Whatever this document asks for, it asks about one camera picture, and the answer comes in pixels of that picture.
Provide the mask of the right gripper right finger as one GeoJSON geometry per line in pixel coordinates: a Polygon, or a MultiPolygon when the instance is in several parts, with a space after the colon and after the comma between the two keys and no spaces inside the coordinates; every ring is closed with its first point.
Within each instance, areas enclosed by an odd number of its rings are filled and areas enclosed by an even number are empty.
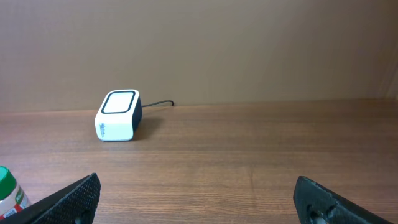
{"type": "Polygon", "coordinates": [[[298,177],[293,200],[300,223],[391,224],[305,176],[298,177]]]}

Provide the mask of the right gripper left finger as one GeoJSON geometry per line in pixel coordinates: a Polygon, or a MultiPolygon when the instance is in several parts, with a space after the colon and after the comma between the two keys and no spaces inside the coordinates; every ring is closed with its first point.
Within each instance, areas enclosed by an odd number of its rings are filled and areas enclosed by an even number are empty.
{"type": "Polygon", "coordinates": [[[100,180],[92,173],[1,220],[1,224],[92,224],[100,191],[100,180]]]}

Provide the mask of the green lid jar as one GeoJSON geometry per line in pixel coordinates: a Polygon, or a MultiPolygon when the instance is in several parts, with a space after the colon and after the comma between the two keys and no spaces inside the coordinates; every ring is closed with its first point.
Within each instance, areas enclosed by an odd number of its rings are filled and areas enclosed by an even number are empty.
{"type": "Polygon", "coordinates": [[[1,220],[31,205],[28,196],[5,166],[1,166],[0,201],[1,220]]]}

